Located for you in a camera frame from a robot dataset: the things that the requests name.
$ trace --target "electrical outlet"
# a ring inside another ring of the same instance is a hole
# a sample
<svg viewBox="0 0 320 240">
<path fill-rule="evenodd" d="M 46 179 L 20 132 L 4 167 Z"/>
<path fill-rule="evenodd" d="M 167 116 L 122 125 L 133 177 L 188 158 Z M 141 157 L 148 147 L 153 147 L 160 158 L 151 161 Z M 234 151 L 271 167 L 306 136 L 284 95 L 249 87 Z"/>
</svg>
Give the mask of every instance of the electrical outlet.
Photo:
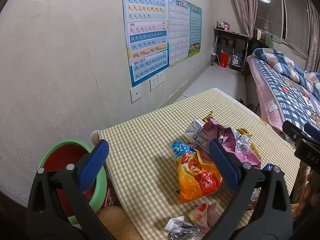
<svg viewBox="0 0 320 240">
<path fill-rule="evenodd" d="M 131 102 L 137 101 L 141 97 L 141 86 L 135 86 L 130 89 Z"/>
<path fill-rule="evenodd" d="M 149 79 L 149 82 L 150 82 L 150 91 L 152 91 L 158 86 L 158 76 L 154 75 L 152 78 Z"/>
<path fill-rule="evenodd" d="M 159 74 L 157 74 L 158 76 L 158 84 L 160 85 L 162 82 L 164 82 L 164 73 L 163 71 Z"/>
</svg>

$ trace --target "yellow checkered tablecloth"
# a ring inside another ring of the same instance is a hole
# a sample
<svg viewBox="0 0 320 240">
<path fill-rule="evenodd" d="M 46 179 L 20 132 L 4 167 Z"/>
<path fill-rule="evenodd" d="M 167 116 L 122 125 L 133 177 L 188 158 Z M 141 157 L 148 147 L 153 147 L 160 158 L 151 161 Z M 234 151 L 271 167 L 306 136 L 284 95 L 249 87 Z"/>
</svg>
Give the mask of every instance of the yellow checkered tablecloth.
<svg viewBox="0 0 320 240">
<path fill-rule="evenodd" d="M 100 139 L 110 143 L 107 168 L 119 200 L 143 239 L 168 239 L 163 227 L 170 218 L 187 215 L 203 202 L 217 201 L 222 214 L 231 199 L 227 189 L 181 204 L 171 143 L 188 142 L 185 129 L 194 119 L 213 110 L 215 119 L 233 128 L 247 128 L 262 157 L 262 167 L 273 163 L 285 172 L 289 193 L 300 160 L 283 140 L 258 119 L 211 89 L 149 114 L 99 131 Z M 250 218 L 247 212 L 241 226 Z"/>
</svg>

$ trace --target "red bag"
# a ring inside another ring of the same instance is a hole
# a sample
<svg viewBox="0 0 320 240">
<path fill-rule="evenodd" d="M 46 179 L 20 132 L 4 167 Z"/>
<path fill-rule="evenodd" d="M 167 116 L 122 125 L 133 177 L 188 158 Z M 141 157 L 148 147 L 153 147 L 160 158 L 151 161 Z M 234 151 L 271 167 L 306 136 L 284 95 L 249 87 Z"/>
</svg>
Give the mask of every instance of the red bag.
<svg viewBox="0 0 320 240">
<path fill-rule="evenodd" d="M 221 56 L 220 56 L 220 66 L 221 67 L 227 67 L 228 65 L 228 58 L 229 58 L 229 55 L 226 54 L 226 53 L 221 53 Z"/>
</svg>

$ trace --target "colorful poster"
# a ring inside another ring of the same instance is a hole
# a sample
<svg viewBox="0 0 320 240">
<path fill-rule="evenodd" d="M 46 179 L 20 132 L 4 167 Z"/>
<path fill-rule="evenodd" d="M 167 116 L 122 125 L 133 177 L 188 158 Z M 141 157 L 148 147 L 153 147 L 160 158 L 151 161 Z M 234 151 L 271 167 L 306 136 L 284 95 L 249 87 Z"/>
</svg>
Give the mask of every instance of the colorful poster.
<svg viewBox="0 0 320 240">
<path fill-rule="evenodd" d="M 169 65 L 188 58 L 190 44 L 190 7 L 185 0 L 169 1 Z"/>
<path fill-rule="evenodd" d="M 200 52 L 201 48 L 201 24 L 202 24 L 202 10 L 200 7 L 190 3 L 190 46 L 189 55 Z"/>
<path fill-rule="evenodd" d="M 168 0 L 123 0 L 132 87 L 169 66 Z"/>
</svg>

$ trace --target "tiled floor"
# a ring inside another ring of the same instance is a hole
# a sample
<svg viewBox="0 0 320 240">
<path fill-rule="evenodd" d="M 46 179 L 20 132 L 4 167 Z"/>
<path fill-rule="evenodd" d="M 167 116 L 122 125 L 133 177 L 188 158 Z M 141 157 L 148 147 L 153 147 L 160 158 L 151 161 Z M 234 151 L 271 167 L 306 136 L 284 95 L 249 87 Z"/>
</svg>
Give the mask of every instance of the tiled floor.
<svg viewBox="0 0 320 240">
<path fill-rule="evenodd" d="M 245 102 L 245 83 L 241 72 L 231 68 L 222 68 L 214 63 L 187 88 L 176 102 L 194 96 L 210 88 L 218 88 L 234 99 L 242 98 Z"/>
</svg>

